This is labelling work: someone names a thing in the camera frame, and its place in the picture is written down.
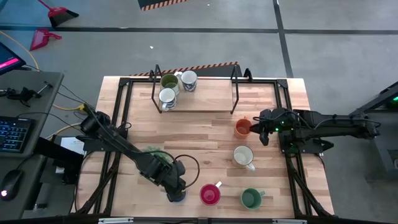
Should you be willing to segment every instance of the pink dustpan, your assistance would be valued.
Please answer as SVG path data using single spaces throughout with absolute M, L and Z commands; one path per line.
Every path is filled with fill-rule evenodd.
M 49 43 L 50 37 L 54 37 L 58 40 L 62 39 L 60 35 L 52 34 L 47 29 L 37 29 L 35 31 L 35 35 L 33 36 L 30 50 L 36 50 L 46 46 Z

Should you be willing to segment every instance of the computer mouse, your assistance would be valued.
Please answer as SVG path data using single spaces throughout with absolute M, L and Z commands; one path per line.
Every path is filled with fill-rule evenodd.
M 10 201 L 17 196 L 23 175 L 22 170 L 11 170 L 6 174 L 0 185 L 0 198 L 2 200 Z

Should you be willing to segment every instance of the gray floor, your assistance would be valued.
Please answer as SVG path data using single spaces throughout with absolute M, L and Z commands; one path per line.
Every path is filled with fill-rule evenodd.
M 277 28 L 272 0 L 189 0 L 147 12 L 139 10 L 136 0 L 47 2 L 81 14 L 67 22 L 68 27 Z M 394 0 L 279 0 L 279 4 L 286 29 L 398 29 Z M 0 25 L 48 26 L 46 14 L 35 1 L 12 0 L 0 13 Z M 6 32 L 30 45 L 32 31 Z M 168 69 L 238 61 L 256 77 L 286 77 L 278 34 L 56 33 L 63 39 L 32 54 L 40 69 L 63 72 L 64 85 L 93 105 L 103 76 L 148 72 L 156 63 Z M 313 110 L 350 113 L 397 81 L 398 35 L 286 35 L 286 39 L 294 77 L 304 78 Z M 1 35 L 0 42 L 33 65 L 14 42 Z M 76 106 L 62 96 L 55 103 Z M 52 113 L 69 123 L 79 122 L 69 112 Z M 42 135 L 63 126 L 49 118 Z M 378 162 L 369 142 L 331 140 L 336 146 L 325 153 L 325 164 L 335 213 L 398 223 L 398 184 L 369 184 L 364 179 Z

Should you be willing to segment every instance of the orange mug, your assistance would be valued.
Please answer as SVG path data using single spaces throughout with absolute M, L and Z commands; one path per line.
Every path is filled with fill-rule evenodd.
M 234 135 L 238 139 L 245 139 L 250 134 L 250 126 L 251 122 L 248 120 L 248 117 L 245 116 L 243 119 L 240 119 L 235 124 L 235 132 Z

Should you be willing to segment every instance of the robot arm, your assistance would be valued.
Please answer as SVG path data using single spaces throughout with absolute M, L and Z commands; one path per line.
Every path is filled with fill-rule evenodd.
M 80 126 L 88 137 L 99 139 L 134 161 L 141 175 L 165 188 L 170 202 L 179 202 L 185 197 L 186 183 L 180 178 L 185 168 L 181 161 L 170 164 L 160 156 L 140 151 L 120 135 L 119 129 L 111 125 L 109 116 L 102 112 L 90 111 Z
M 250 130 L 260 134 L 260 141 L 265 146 L 268 145 L 268 134 L 283 131 L 291 131 L 293 143 L 332 136 L 372 139 L 379 135 L 375 122 L 362 114 L 324 115 L 316 111 L 277 108 L 261 111 L 260 116 L 254 119 L 259 123 L 251 126 Z

